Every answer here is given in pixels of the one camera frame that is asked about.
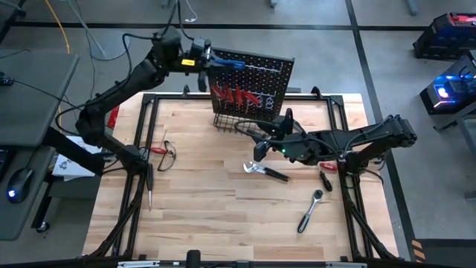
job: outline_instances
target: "desk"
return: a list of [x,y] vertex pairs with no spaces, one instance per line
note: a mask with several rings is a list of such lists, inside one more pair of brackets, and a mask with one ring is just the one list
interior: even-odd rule
[[[0,51],[0,55],[10,52]],[[0,71],[6,77],[16,78],[62,98],[77,62],[77,55],[23,52],[0,59]],[[28,218],[54,149],[42,147],[35,152],[30,164],[34,172],[30,193],[22,203],[8,202],[5,196],[7,183],[16,170],[27,165],[34,147],[42,143],[59,103],[51,96],[19,83],[0,90],[0,146],[9,145],[17,149],[17,154],[0,181],[1,216],[8,219],[0,220],[0,240],[18,238]]]
[[[350,129],[366,126],[361,95],[343,96]],[[134,139],[141,100],[142,94],[137,94],[120,105],[114,137],[126,144]],[[325,104],[285,101],[282,112],[287,107],[306,130],[329,129]],[[338,176],[327,176],[335,190],[324,191],[306,231],[298,234],[312,193],[324,189],[318,169],[291,164],[270,151],[263,164],[289,175],[288,184],[245,173],[242,164],[252,159],[253,141],[217,131],[213,118],[209,100],[160,100],[152,145],[158,146],[167,130],[165,138],[174,143],[177,160],[169,171],[155,174],[151,212],[147,194],[143,196],[134,256],[184,260],[188,250],[200,249],[203,261],[338,261],[340,256],[350,257]],[[159,156],[151,157],[157,167]],[[93,252],[116,224],[125,181],[124,171],[102,178],[84,254]],[[365,173],[361,191],[370,227],[397,255],[381,182]],[[357,225],[356,235],[362,246]]]

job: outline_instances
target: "black pegboard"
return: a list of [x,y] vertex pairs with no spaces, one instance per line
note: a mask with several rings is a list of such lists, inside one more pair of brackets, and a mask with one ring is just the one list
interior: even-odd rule
[[[215,74],[208,77],[210,87],[217,86],[225,91],[227,86],[234,96],[234,102],[223,100],[213,90],[210,91],[213,112],[239,118],[272,121],[280,114],[284,95],[288,88],[294,59],[283,59],[222,48],[213,50],[216,56],[225,60],[245,62],[245,70]],[[255,105],[243,98],[242,106],[237,103],[237,86],[256,96],[260,103]]]

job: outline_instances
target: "gray floor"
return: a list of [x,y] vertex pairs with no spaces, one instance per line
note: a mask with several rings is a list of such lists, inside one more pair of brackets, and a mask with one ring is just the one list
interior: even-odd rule
[[[163,23],[168,11],[159,0],[78,0],[87,22]],[[427,26],[445,12],[475,12],[472,0],[419,0],[420,14],[408,14],[405,0],[353,0],[360,25]],[[63,1],[51,0],[63,22],[76,22]],[[345,0],[281,0],[275,10],[264,1],[190,0],[203,24],[270,24],[270,25],[349,25]],[[27,1],[25,21],[52,22],[43,1]],[[94,29],[101,35],[106,29]],[[152,30],[127,29],[134,34]],[[318,86],[326,93],[361,93],[369,122],[374,122],[356,46],[351,31],[292,30],[188,30],[192,36],[212,40],[216,47],[232,48],[294,57],[295,68],[290,86],[305,92]],[[67,28],[72,53],[82,56],[67,95],[73,103],[83,103],[91,90],[92,67],[84,30]],[[417,60],[411,43],[420,32],[362,31],[365,53],[370,66],[382,114],[400,114],[410,120],[419,140],[410,149],[394,150],[399,177],[417,238],[476,239],[476,204],[467,203],[463,192],[476,189],[472,177],[473,158],[456,130],[443,134],[433,131],[433,121],[426,114],[418,93],[451,63]],[[10,30],[0,48],[29,48],[36,51],[65,53],[57,28],[20,28]],[[150,49],[149,41],[132,40],[134,64]],[[111,62],[94,61],[95,91],[102,92],[114,80],[124,78],[127,61],[121,57]],[[196,78],[171,75],[154,91],[181,91],[184,84],[196,91]],[[64,125],[73,129],[74,117],[67,115]],[[400,255],[408,259],[408,249],[401,230],[396,202],[388,174],[384,172],[385,194],[393,222]],[[51,209],[51,230],[46,235],[25,228],[18,241],[0,243],[0,263],[72,258],[81,254],[91,217],[92,202],[67,200]]]

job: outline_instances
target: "tool handle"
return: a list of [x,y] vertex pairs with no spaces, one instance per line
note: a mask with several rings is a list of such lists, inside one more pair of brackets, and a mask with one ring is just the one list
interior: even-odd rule
[[154,188],[154,168],[150,163],[147,165],[146,182],[147,190],[151,191]]
[[297,232],[302,234],[304,232],[304,229],[306,229],[307,223],[309,222],[309,219],[311,219],[311,215],[309,214],[304,214],[303,219],[300,221],[299,226],[297,227]]
[[319,176],[321,177],[322,182],[324,183],[324,187],[326,188],[326,190],[332,191],[332,184],[331,184],[330,181],[327,179],[326,174],[321,171],[321,172],[319,173]]
[[283,180],[283,181],[285,181],[285,182],[288,182],[289,176],[284,175],[284,174],[282,174],[282,173],[279,173],[279,172],[277,172],[277,171],[275,171],[275,170],[272,170],[272,169],[269,168],[269,167],[265,167],[264,170],[265,170],[265,172],[266,172],[266,175],[272,176],[272,177],[274,177],[274,178],[276,178],[276,179],[281,179],[281,180]]

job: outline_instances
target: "wooden workbench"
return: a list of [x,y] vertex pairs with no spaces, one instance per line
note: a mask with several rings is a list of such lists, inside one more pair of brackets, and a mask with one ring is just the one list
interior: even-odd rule
[[[366,126],[361,95],[343,97],[349,128]],[[125,144],[133,142],[141,99],[142,94],[137,94],[120,105],[114,137]],[[285,101],[282,112],[287,107],[293,109],[295,119],[306,130],[329,129],[325,103]],[[338,261],[343,255],[350,258],[338,176],[327,174],[334,187],[329,193],[316,167],[291,164],[280,153],[271,151],[262,163],[289,175],[287,184],[259,173],[245,173],[242,164],[253,159],[254,142],[247,136],[217,131],[212,126],[213,117],[209,100],[160,100],[152,145],[158,146],[167,130],[165,139],[175,145],[177,159],[169,171],[156,171],[152,212],[148,210],[147,191],[144,192],[134,255],[184,260],[188,250],[200,249],[203,261]],[[143,141],[148,122],[147,116]],[[157,167],[160,156],[151,157]],[[125,181],[122,170],[103,176],[84,254],[93,252],[116,224]],[[324,191],[323,200],[315,208],[306,231],[298,234],[298,223],[318,188]],[[365,173],[361,176],[361,191],[370,227],[397,255],[381,182]],[[122,250],[128,231],[126,227]],[[356,234],[364,252],[357,224]]]

